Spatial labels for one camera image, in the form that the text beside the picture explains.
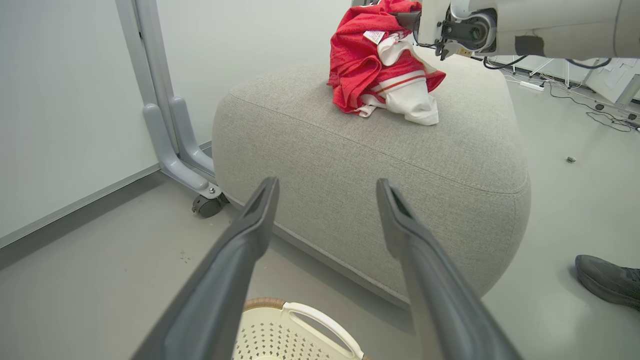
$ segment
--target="black shoe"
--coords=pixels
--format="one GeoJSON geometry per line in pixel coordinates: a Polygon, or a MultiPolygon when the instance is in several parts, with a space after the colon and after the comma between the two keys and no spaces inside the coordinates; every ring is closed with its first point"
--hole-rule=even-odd
{"type": "Polygon", "coordinates": [[[640,310],[640,269],[623,268],[589,255],[575,257],[578,280],[597,297],[640,310]]]}

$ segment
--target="power strip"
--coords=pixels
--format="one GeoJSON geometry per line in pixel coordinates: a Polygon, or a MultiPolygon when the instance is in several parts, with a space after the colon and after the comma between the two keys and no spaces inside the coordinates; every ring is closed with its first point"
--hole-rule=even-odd
{"type": "Polygon", "coordinates": [[[535,85],[535,84],[532,84],[532,83],[528,83],[528,82],[526,82],[526,81],[521,81],[521,82],[520,82],[520,84],[521,84],[522,86],[526,87],[526,88],[530,88],[530,89],[533,89],[533,90],[537,90],[537,91],[545,91],[545,88],[540,87],[539,85],[535,85]]]}

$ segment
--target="gray ottoman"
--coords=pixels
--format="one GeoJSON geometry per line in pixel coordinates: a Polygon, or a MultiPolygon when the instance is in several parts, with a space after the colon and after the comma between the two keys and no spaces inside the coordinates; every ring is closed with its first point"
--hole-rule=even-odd
{"type": "Polygon", "coordinates": [[[327,63],[233,88],[213,124],[216,179],[232,202],[242,206],[262,179],[279,177],[276,234],[396,304],[408,300],[383,239],[378,178],[398,185],[480,296],[513,259],[531,200],[502,74],[462,56],[419,53],[447,73],[433,92],[437,125],[384,109],[366,119],[340,112],[327,63]]]}

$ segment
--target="laundry basket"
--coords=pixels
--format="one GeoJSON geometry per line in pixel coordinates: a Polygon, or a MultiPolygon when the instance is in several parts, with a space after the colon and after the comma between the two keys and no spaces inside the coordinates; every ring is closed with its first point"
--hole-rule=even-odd
{"type": "Polygon", "coordinates": [[[369,360],[353,337],[329,316],[310,306],[271,297],[244,304],[235,345],[234,360],[369,360]],[[325,326],[348,349],[297,314],[325,326]]]}

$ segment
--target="clothes pile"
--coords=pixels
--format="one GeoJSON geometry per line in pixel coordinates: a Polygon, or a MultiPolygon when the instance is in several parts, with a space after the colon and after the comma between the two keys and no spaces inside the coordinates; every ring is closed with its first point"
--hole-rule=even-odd
{"type": "Polygon", "coordinates": [[[408,37],[412,31],[391,15],[421,8],[418,1],[380,0],[347,11],[331,37],[327,82],[340,110],[368,117],[376,108],[385,108],[418,124],[438,122],[436,99],[429,92],[445,73],[415,55],[408,37]]]}

